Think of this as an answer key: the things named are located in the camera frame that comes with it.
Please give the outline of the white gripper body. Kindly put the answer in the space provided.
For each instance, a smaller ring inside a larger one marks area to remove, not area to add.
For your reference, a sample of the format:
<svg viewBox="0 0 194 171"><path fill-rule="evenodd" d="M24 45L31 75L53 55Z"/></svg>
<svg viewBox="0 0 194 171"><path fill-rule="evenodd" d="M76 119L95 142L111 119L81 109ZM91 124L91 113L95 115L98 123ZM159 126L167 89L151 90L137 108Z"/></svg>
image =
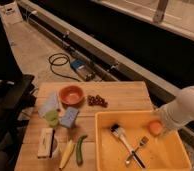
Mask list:
<svg viewBox="0 0 194 171"><path fill-rule="evenodd" d="M154 114L156 115L157 119L161 122L162 125L162 130L159 133L159 136L162 137L169 134L173 130L173 125L168 115L160 108L156 109L154 111Z"/></svg>

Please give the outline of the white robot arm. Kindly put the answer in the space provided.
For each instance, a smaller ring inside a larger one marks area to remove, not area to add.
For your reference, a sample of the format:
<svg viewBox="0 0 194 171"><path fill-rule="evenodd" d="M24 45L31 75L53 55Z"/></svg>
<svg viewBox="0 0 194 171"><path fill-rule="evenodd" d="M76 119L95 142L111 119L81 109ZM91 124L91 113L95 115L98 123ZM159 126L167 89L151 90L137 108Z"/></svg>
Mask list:
<svg viewBox="0 0 194 171"><path fill-rule="evenodd" d="M181 89L174 100L157 108L155 114L162 123L162 135L194 121L194 86Z"/></svg>

